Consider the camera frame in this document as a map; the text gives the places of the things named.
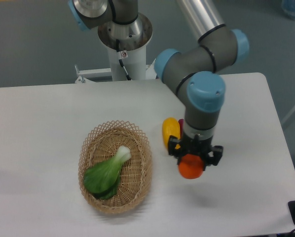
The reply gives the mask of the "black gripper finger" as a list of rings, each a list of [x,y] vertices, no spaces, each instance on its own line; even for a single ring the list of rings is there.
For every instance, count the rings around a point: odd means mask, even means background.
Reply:
[[[223,146],[212,146],[210,145],[208,150],[204,153],[202,160],[204,162],[203,171],[206,170],[207,166],[217,166],[223,156]]]
[[[168,141],[168,154],[177,159],[177,165],[181,163],[184,156],[184,150],[181,148],[181,139],[170,135]]]

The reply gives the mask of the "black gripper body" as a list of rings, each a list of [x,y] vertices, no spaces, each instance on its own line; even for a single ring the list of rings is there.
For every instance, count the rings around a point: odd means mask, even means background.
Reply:
[[[196,155],[202,160],[212,160],[213,156],[210,155],[212,152],[212,139],[213,136],[202,140],[199,135],[195,135],[193,138],[191,138],[185,132],[183,132],[180,141],[181,150],[178,160],[182,160],[182,158],[188,154]]]

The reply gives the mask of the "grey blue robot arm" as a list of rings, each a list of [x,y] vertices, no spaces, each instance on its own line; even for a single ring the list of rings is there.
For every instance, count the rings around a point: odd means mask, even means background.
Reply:
[[[138,11],[136,0],[71,0],[69,8],[82,30],[97,28],[109,50],[112,79],[135,80],[146,76],[146,57],[134,56],[152,36],[151,22]],[[224,102],[225,83],[217,72],[242,61],[249,42],[240,30],[230,30],[210,0],[180,0],[178,6],[198,46],[181,53],[166,49],[155,60],[161,81],[185,106],[181,135],[170,135],[168,153],[180,172],[217,165],[222,146],[212,138]]]

